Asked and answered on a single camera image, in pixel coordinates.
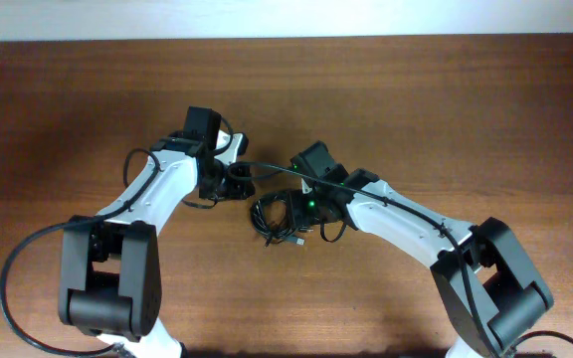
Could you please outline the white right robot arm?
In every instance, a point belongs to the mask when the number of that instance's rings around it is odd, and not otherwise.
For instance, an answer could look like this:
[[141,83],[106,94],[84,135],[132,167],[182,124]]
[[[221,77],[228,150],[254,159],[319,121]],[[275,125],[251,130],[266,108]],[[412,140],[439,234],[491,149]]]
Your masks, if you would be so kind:
[[552,308],[549,286],[503,221],[475,225],[438,214],[362,169],[294,172],[321,224],[339,221],[374,235],[431,272],[458,334],[448,356],[511,357]]

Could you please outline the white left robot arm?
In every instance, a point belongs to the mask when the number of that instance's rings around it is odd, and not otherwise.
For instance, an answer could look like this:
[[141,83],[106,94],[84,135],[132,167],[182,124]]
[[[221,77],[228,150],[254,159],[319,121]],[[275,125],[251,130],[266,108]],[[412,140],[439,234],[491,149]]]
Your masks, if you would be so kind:
[[162,281],[157,237],[194,190],[213,201],[245,193],[225,178],[243,155],[243,133],[181,131],[146,150],[146,165],[93,217],[64,229],[58,315],[121,357],[183,357],[184,345],[159,316]]

